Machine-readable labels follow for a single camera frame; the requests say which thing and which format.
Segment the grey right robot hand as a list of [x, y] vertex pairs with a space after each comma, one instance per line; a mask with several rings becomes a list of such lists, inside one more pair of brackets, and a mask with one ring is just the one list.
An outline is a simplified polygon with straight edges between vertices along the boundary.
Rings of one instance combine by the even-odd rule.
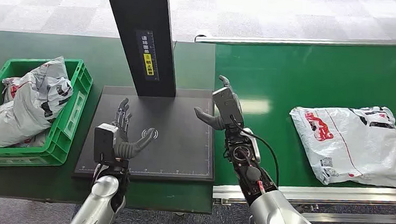
[[244, 120], [239, 98], [225, 76], [219, 75], [219, 79], [223, 83], [223, 87], [212, 94], [212, 99], [220, 115], [212, 116], [205, 113], [200, 107], [194, 108], [195, 114], [198, 119], [215, 130], [226, 130], [238, 126], [243, 128]]

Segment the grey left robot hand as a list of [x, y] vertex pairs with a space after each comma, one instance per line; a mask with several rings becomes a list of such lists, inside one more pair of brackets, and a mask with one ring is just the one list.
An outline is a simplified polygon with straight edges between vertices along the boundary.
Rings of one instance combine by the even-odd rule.
[[135, 158], [153, 139], [155, 129], [149, 128], [136, 142], [129, 142], [128, 128], [132, 115], [129, 99], [119, 104], [114, 120], [94, 128], [93, 159], [102, 165], [113, 165], [117, 159]]

